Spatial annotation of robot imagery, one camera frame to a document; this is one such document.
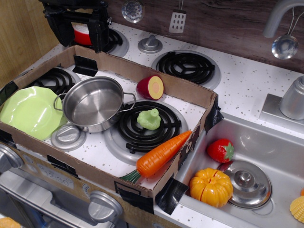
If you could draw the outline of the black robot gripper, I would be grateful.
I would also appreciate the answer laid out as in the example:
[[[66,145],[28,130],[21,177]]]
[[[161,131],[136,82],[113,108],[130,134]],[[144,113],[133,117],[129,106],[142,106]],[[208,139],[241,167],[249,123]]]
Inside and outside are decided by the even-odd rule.
[[[74,40],[71,22],[87,24],[94,51],[99,53],[109,43],[108,3],[104,0],[42,0],[50,28],[65,47]]]

